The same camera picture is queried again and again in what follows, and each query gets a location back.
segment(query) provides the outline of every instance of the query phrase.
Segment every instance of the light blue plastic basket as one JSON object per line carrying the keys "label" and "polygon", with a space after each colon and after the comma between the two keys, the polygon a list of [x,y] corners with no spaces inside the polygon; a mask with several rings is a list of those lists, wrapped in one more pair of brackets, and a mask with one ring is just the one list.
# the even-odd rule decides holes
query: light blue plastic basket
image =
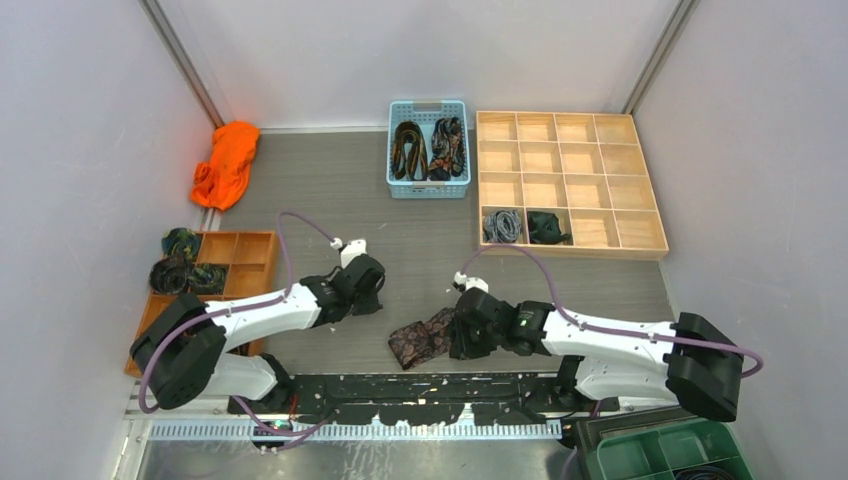
{"label": "light blue plastic basket", "polygon": [[[459,177],[446,182],[413,182],[392,178],[392,147],[395,129],[401,122],[413,121],[421,127],[427,145],[427,163],[433,158],[430,138],[436,122],[444,117],[459,117],[462,120],[462,141],[465,142],[465,170]],[[471,183],[471,149],[468,148],[468,118],[465,104],[459,100],[442,102],[392,102],[389,107],[389,140],[386,152],[386,181],[392,198],[463,198]]]}

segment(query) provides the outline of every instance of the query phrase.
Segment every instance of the orange cloth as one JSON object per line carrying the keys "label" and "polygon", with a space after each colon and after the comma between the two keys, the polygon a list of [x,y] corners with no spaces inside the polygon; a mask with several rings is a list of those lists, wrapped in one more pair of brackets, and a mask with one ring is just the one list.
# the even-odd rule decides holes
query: orange cloth
{"label": "orange cloth", "polygon": [[215,130],[212,157],[197,164],[189,198],[220,210],[235,205],[247,190],[257,140],[259,129],[246,122],[231,122]]}

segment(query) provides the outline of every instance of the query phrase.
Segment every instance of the wooden organizer box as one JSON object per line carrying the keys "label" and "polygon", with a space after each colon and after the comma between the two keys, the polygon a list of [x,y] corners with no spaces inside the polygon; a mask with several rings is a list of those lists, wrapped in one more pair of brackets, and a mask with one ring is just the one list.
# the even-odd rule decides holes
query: wooden organizer box
{"label": "wooden organizer box", "polygon": [[[477,112],[483,218],[521,213],[517,245],[544,255],[656,260],[668,243],[630,115]],[[527,212],[556,214],[573,245],[530,244]],[[511,253],[493,250],[492,253]]]}
{"label": "wooden organizer box", "polygon": [[[203,301],[238,300],[268,293],[273,288],[274,272],[280,243],[275,232],[199,232],[202,237],[196,263],[212,263],[227,267],[227,281],[222,295],[198,295]],[[151,292],[135,338],[156,320],[175,295]],[[262,352],[264,340],[250,342],[247,355]],[[124,372],[135,377],[141,371],[132,358],[127,360]]]}

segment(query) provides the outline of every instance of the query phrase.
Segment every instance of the white panel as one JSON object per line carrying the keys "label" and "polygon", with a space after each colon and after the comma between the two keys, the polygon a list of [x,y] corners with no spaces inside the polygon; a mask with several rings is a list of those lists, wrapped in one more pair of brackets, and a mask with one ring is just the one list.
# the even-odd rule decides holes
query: white panel
{"label": "white panel", "polygon": [[4,2],[0,39],[0,478],[105,478],[212,129],[137,2]]}
{"label": "white panel", "polygon": [[162,2],[182,10],[175,28],[213,96],[260,127],[387,125],[401,99],[618,111],[676,3]]}
{"label": "white panel", "polygon": [[846,478],[848,5],[705,1],[636,115],[679,308],[759,351],[757,478]]}

